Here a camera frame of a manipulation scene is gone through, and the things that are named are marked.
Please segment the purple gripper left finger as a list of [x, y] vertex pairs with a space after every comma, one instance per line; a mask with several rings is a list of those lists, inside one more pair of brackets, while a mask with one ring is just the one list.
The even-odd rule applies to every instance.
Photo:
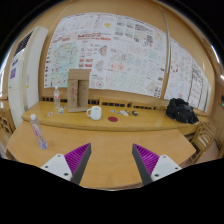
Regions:
[[42, 169], [79, 185], [91, 155], [91, 144], [82, 145], [66, 155], [56, 154]]

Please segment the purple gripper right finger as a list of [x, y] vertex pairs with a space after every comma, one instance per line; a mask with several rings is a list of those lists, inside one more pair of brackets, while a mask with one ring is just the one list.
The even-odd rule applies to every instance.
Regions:
[[159, 156], [137, 144], [132, 146], [132, 155], [135, 159], [143, 185], [148, 185], [181, 170], [181, 167], [168, 155]]

